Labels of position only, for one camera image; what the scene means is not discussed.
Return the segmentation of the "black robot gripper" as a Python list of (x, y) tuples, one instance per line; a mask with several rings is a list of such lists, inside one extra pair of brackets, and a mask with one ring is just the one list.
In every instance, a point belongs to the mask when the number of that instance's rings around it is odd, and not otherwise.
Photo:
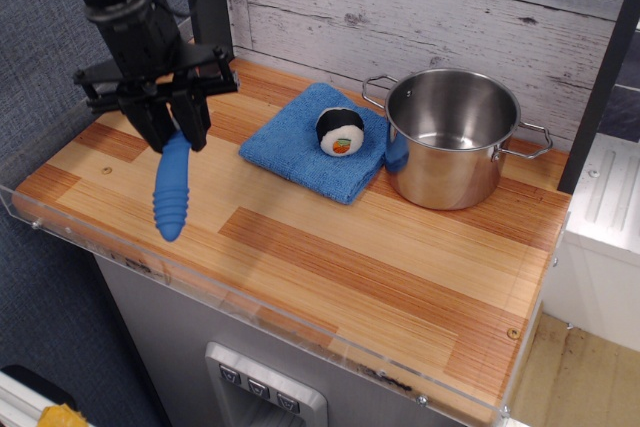
[(85, 15), (111, 58), (74, 73), (94, 113), (121, 110), (157, 153), (175, 132), (165, 104), (195, 152), (206, 146), (211, 120), (206, 97), (238, 90), (229, 54), (219, 46), (192, 44), (157, 0), (127, 0)]

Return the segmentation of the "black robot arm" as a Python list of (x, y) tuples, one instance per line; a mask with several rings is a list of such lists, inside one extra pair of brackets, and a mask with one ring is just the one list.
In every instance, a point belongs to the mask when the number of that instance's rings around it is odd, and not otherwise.
[(202, 150), (211, 127), (208, 97), (238, 89), (228, 53), (184, 40), (180, 14), (167, 0), (83, 2), (111, 54), (73, 75), (91, 111), (122, 112), (156, 152), (176, 131), (192, 150)]

